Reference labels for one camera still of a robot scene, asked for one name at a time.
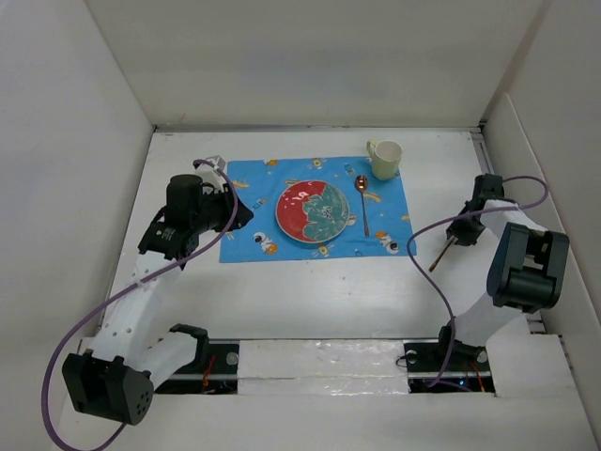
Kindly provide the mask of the red and teal plate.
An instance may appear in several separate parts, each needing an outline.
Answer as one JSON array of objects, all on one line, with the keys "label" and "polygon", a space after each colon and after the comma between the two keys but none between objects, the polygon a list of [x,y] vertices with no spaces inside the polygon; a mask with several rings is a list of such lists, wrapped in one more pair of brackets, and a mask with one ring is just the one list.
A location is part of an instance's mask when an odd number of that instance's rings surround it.
[{"label": "red and teal plate", "polygon": [[302,180],[286,188],[276,202],[275,218],[290,239],[322,243],[347,227],[349,205],[343,192],[327,181]]}]

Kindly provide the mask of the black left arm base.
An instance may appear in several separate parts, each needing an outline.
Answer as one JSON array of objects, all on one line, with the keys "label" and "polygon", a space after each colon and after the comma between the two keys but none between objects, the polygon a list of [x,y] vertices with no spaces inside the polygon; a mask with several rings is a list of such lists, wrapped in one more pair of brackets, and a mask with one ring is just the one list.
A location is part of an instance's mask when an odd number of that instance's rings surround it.
[{"label": "black left arm base", "polygon": [[202,365],[188,364],[160,385],[161,395],[234,395],[239,382],[239,342],[214,340]]}]

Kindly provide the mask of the copper fork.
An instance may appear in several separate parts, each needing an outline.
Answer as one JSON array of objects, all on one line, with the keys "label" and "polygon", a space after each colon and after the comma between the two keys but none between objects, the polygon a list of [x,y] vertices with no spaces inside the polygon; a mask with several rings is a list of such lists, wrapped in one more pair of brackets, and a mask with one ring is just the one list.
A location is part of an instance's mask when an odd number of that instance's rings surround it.
[{"label": "copper fork", "polygon": [[429,272],[433,272],[439,265],[441,259],[444,257],[444,255],[446,254],[446,252],[448,251],[448,249],[453,245],[453,241],[448,241],[444,248],[441,250],[441,252],[439,253],[439,255],[436,257],[436,259],[431,263],[431,265],[428,268]]}]

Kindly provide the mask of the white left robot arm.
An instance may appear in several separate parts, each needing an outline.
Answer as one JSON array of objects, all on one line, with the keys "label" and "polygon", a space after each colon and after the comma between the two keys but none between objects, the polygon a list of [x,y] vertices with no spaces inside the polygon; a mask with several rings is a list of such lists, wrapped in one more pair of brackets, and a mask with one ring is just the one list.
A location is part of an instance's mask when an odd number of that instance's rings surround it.
[{"label": "white left robot arm", "polygon": [[209,365],[203,328],[178,323],[153,345],[147,336],[169,288],[197,256],[200,235],[224,235],[253,216],[231,182],[217,186],[194,174],[171,177],[166,203],[138,244],[131,291],[116,300],[88,348],[69,354],[62,365],[76,412],[135,426],[173,374]]}]

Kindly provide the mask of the blue space-print placemat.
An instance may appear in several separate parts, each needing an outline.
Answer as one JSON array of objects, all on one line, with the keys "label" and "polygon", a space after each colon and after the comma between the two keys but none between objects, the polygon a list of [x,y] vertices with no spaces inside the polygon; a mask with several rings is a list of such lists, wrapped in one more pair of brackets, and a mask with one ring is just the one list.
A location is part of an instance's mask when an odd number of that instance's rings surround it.
[{"label": "blue space-print placemat", "polygon": [[232,161],[227,174],[254,217],[225,235],[222,263],[416,250],[401,177],[376,179],[368,157]]}]

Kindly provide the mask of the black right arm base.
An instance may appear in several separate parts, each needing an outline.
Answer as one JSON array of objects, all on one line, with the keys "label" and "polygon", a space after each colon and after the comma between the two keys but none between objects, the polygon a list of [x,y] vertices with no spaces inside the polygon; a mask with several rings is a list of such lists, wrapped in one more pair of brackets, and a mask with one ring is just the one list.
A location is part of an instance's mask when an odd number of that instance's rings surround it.
[{"label": "black right arm base", "polygon": [[403,342],[395,364],[406,371],[411,394],[496,393],[485,348],[466,353],[455,345],[447,363],[445,355],[434,339]]}]

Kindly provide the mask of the pale yellow mug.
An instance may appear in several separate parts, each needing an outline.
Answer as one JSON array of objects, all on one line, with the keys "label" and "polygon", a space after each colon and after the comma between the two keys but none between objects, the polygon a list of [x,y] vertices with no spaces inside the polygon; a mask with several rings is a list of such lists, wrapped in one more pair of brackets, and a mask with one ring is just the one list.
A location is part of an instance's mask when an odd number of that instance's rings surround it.
[{"label": "pale yellow mug", "polygon": [[394,179],[399,171],[403,149],[395,141],[384,140],[366,143],[366,150],[371,158],[372,173],[376,179]]}]

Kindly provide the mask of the copper spoon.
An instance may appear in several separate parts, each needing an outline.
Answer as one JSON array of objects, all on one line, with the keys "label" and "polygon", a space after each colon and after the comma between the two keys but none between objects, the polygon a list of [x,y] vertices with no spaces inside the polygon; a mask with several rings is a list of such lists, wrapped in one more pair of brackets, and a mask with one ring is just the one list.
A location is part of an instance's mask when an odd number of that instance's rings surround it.
[{"label": "copper spoon", "polygon": [[370,231],[369,231],[369,224],[368,224],[368,219],[367,219],[367,211],[366,211],[365,198],[364,198],[365,192],[366,192],[367,187],[368,187],[367,177],[365,175],[359,175],[358,177],[356,177],[355,178],[355,182],[354,182],[354,186],[355,186],[355,189],[357,190],[357,192],[361,196],[364,236],[365,237],[369,237],[370,236]]}]

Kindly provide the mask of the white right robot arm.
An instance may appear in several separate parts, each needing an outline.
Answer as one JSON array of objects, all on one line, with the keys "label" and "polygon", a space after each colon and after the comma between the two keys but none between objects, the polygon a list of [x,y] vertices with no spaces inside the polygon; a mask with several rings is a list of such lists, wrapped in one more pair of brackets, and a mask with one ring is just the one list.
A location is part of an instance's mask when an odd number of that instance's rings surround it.
[{"label": "white right robot arm", "polygon": [[504,182],[491,174],[476,177],[471,199],[446,229],[447,241],[459,246],[474,245],[485,230],[499,239],[485,293],[440,329],[434,358],[447,370],[477,357],[514,319],[550,309],[560,298],[569,238],[531,220],[505,196]]}]

